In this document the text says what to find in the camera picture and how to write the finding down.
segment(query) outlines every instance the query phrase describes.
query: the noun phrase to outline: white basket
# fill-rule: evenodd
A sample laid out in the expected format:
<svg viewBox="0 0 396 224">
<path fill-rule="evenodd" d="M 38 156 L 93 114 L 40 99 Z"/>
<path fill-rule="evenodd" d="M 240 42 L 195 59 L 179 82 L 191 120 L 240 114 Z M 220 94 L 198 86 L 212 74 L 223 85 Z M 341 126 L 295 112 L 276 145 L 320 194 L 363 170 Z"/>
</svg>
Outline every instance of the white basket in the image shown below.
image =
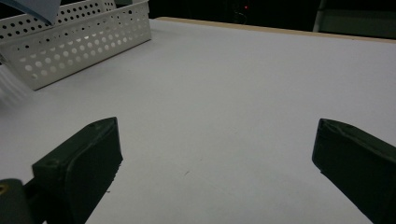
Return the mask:
<svg viewBox="0 0 396 224">
<path fill-rule="evenodd" d="M 19 30 L 20 36 L 6 34 L 0 40 L 0 60 L 37 90 L 151 39 L 148 1 L 118 9 L 114 6 L 108 0 L 67 5 L 60 8 L 54 27 L 41 23 L 40 31 L 30 29 L 26 34 L 21 33 L 27 29 L 23 20 L 36 22 L 37 28 L 40 21 L 26 19 L 27 15 L 1 20 L 0 29 L 7 22 L 13 30 L 4 29 L 6 33 Z"/>
</svg>

